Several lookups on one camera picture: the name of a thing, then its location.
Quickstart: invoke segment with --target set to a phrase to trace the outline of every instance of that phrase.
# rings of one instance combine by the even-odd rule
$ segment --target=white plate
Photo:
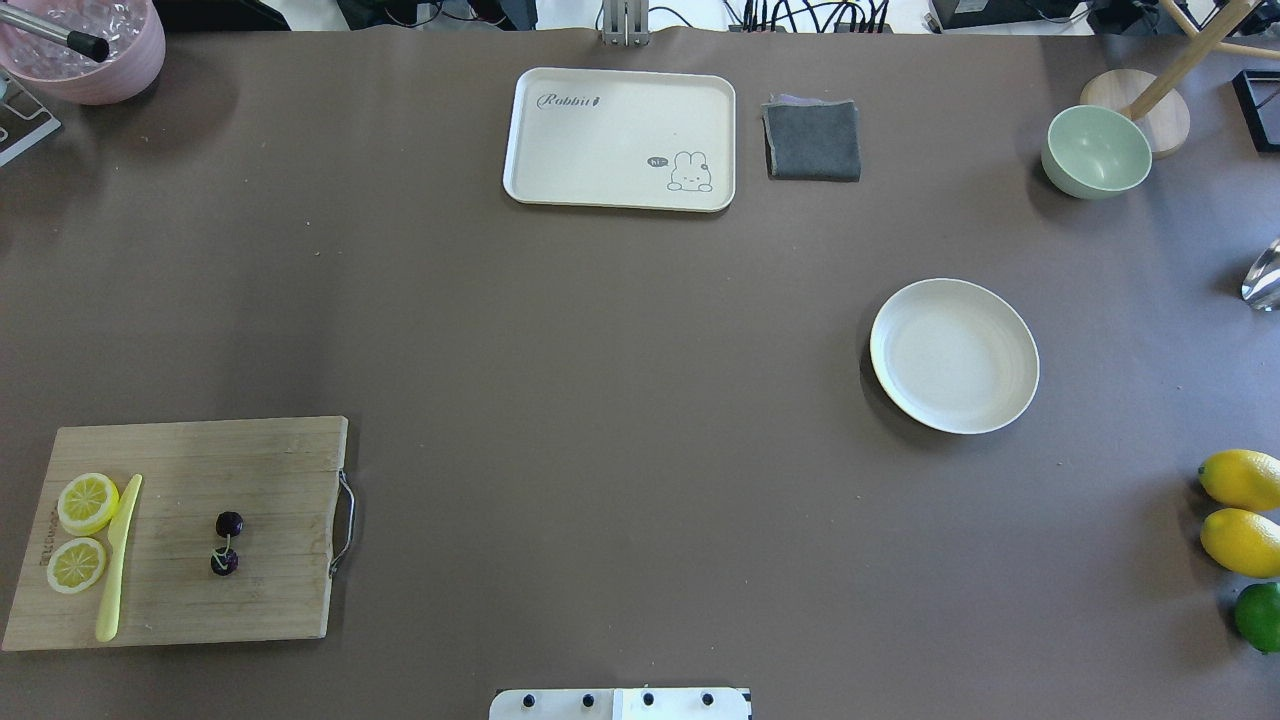
[[[521,202],[713,213],[733,200],[736,132],[724,78],[534,68],[502,184]]]
[[[1018,311],[950,278],[911,283],[884,302],[872,325],[872,365],[908,415],[959,434],[1012,423],[1039,384],[1039,352]]]

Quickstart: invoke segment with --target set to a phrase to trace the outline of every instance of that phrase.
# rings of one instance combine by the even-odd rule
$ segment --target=cutting board handle
[[[356,493],[351,489],[351,479],[347,478],[346,470],[338,470],[338,484],[347,493],[347,542],[343,543],[342,550],[329,561],[329,579],[333,579],[338,574],[338,562],[351,550],[351,543],[356,537]]]

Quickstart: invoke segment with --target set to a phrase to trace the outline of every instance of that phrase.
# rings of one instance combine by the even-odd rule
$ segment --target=lemon
[[[76,538],[54,551],[45,575],[55,591],[65,594],[81,592],[102,577],[106,548],[93,538]]]
[[[1224,450],[1199,468],[1213,500],[1254,512],[1280,507],[1280,460],[1253,450]]]
[[[86,473],[67,483],[58,496],[58,520],[73,536],[91,536],[111,521],[120,507],[120,491],[100,473]]]
[[[1280,583],[1244,588],[1235,601],[1235,629],[1262,652],[1280,651]]]
[[[1226,507],[1204,518],[1201,544],[1234,573],[1251,578],[1280,575],[1280,525],[1256,512]]]

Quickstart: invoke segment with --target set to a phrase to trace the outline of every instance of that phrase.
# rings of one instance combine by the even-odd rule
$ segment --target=white bracket
[[[649,0],[603,0],[605,45],[649,45]]]
[[[591,688],[503,691],[489,720],[750,720],[741,688]]]

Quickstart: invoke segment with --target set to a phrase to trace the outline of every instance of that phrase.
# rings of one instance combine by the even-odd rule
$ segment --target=dark cherry
[[[228,510],[218,516],[218,523],[214,525],[218,530],[218,537],[236,537],[244,529],[244,519],[239,516],[239,512]]]
[[[214,570],[215,575],[230,575],[239,566],[239,556],[229,547],[219,547],[214,550],[212,557],[209,559],[209,566]]]

